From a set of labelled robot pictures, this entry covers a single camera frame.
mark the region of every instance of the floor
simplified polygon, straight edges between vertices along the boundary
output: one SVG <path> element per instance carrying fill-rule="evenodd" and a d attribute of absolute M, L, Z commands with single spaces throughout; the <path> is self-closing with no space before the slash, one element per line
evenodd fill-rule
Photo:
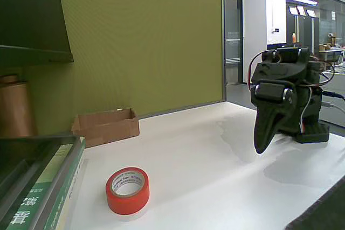
<path fill-rule="evenodd" d="M 226 98 L 228 102 L 256 110 L 256 107 L 250 101 L 250 93 L 245 84 L 228 84 L 226 87 Z M 331 133 L 345 137 L 345 128 L 328 122 L 324 123 L 329 125 Z"/>

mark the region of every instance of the book spine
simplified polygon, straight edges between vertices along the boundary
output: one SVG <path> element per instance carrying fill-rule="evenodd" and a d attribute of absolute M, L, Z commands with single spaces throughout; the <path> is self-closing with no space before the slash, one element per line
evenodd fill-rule
<path fill-rule="evenodd" d="M 78 179 L 78 174 L 81 170 L 81 165 L 83 162 L 84 162 L 84 159 L 83 159 L 83 157 L 81 157 L 81 160 L 78 164 L 77 170 L 74 173 L 72 184 L 68 190 L 68 195 L 66 197 L 65 203 L 64 203 L 63 208 L 61 210 L 58 223 L 56 224 L 56 228 L 55 228 L 56 230 L 63 230 L 65 225 L 66 225 L 68 212 L 69 212 L 70 207 L 71 207 L 71 199 L 73 197 L 73 189 L 75 188 L 75 183 Z"/>
<path fill-rule="evenodd" d="M 82 148 L 80 149 L 78 156 L 73 161 L 73 164 L 71 165 L 71 168 L 68 171 L 68 174 L 66 175 L 66 179 L 60 189 L 59 194 L 56 197 L 55 203 L 52 207 L 52 211 L 44 226 L 44 230 L 53 230 L 56 227 L 56 224 L 60 217 L 61 209 L 67 197 L 68 189 L 70 188 L 72 184 L 73 176 L 81 160 L 81 156 L 84 151 L 84 148 L 85 148 L 85 140 L 82 141 Z"/>

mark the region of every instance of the tape roll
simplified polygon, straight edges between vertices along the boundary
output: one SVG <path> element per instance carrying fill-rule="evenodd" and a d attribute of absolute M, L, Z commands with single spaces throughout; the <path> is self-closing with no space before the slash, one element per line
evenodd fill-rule
<path fill-rule="evenodd" d="M 123 168 L 109 178 L 106 193 L 112 211 L 120 215 L 133 214 L 149 199 L 149 178 L 140 168 Z"/>

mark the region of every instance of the open cardboard box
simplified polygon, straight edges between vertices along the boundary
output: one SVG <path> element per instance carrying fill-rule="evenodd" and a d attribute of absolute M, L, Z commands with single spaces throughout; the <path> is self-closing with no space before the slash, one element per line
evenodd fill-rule
<path fill-rule="evenodd" d="M 132 109 L 78 114 L 72 132 L 85 137 L 89 148 L 139 135 L 139 122 Z"/>

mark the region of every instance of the white table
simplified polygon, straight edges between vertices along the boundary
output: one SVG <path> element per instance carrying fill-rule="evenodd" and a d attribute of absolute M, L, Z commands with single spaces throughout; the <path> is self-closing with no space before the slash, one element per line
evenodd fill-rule
<path fill-rule="evenodd" d="M 231 103 L 140 120 L 140 136 L 89 148 L 70 229 L 283 229 L 345 175 L 345 138 L 297 144 L 277 135 L 257 155 L 256 112 Z M 149 176 L 144 211 L 119 216 L 105 183 L 118 169 Z"/>

